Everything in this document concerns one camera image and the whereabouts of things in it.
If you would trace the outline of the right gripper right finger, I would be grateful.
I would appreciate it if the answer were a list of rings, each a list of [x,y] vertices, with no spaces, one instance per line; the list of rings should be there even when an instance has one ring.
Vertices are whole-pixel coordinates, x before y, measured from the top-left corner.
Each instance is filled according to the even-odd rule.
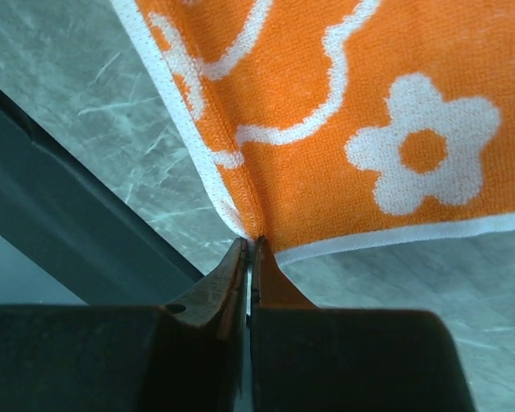
[[[256,411],[471,411],[453,338],[432,312],[323,309],[257,240],[250,350]]]

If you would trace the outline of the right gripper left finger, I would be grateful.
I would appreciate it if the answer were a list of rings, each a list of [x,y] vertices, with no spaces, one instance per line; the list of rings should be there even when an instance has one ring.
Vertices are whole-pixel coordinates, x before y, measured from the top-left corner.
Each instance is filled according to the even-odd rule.
[[[165,305],[0,305],[0,411],[231,411],[248,244]]]

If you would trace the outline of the orange towel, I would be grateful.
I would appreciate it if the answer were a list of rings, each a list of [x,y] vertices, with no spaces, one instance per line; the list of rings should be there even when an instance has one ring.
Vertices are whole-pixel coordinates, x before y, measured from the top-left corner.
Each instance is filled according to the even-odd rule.
[[[281,263],[515,230],[515,1],[116,1],[218,214]]]

